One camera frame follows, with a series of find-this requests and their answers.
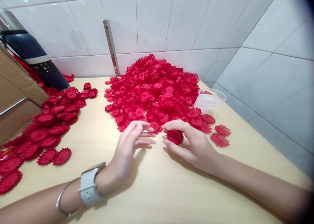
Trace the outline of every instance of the beige tabletop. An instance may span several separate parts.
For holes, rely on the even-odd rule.
[[[95,99],[87,99],[79,120],[71,126],[57,147],[69,147],[72,157],[62,167],[52,164],[39,167],[35,161],[25,163],[21,182],[0,197],[0,208],[50,186],[72,180],[87,168],[112,159],[120,135],[115,121],[104,107],[103,97],[109,78],[78,78],[71,86],[80,91],[90,82],[98,89]],[[200,88],[207,88],[202,82]],[[311,180],[258,134],[227,104],[216,106],[217,124],[232,130],[230,146],[223,154],[247,165],[304,188]],[[162,140],[154,138],[150,149],[138,149],[127,182],[107,200],[89,208],[69,222],[75,223],[281,223],[252,199],[198,171],[173,154],[168,154]]]

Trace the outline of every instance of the tiled wall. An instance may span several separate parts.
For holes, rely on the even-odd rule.
[[[214,84],[314,178],[314,25],[304,0],[274,0]]]
[[[1,0],[62,73],[114,75],[154,53],[213,85],[273,0]]]

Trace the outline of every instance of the dark blue insulated bottle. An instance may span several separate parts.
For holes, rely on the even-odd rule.
[[[59,91],[70,86],[37,40],[8,10],[0,10],[0,34],[3,41],[35,70],[46,86]]]

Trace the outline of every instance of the metal bar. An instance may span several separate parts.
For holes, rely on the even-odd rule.
[[[104,27],[105,27],[107,42],[108,42],[109,51],[110,51],[110,55],[111,55],[111,60],[112,60],[113,68],[114,68],[114,73],[115,73],[115,76],[118,77],[119,76],[119,68],[118,68],[117,60],[115,59],[115,49],[114,49],[113,38],[112,38],[112,34],[111,34],[109,20],[104,20]]]
[[[3,114],[7,113],[8,111],[10,111],[11,109],[13,109],[15,106],[17,106],[18,104],[22,103],[24,100],[29,100],[31,101],[33,104],[37,105],[39,108],[42,109],[42,107],[37,104],[36,102],[34,102],[32,99],[30,98],[24,98],[24,99],[21,99],[19,102],[15,103],[14,105],[12,105],[11,107],[7,108],[5,111],[3,111],[2,113],[0,113],[0,116],[2,116]]]

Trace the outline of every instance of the bracelet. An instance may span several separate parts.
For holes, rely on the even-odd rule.
[[[76,214],[79,210],[81,210],[81,209],[79,209],[79,210],[77,210],[77,211],[74,212],[74,213],[66,213],[65,211],[63,211],[63,210],[60,208],[60,200],[61,200],[61,196],[62,196],[63,192],[65,191],[65,189],[66,189],[69,185],[71,185],[71,184],[72,184],[74,181],[76,181],[77,179],[80,179],[80,177],[74,179],[73,181],[70,181],[70,182],[63,188],[63,190],[61,191],[61,193],[60,193],[60,195],[59,195],[59,197],[58,197],[58,200],[57,200],[57,204],[56,204],[57,210],[58,210],[59,212],[63,213],[64,215],[66,215],[66,216],[67,216],[67,219],[70,218],[71,216],[73,216],[74,214]]]

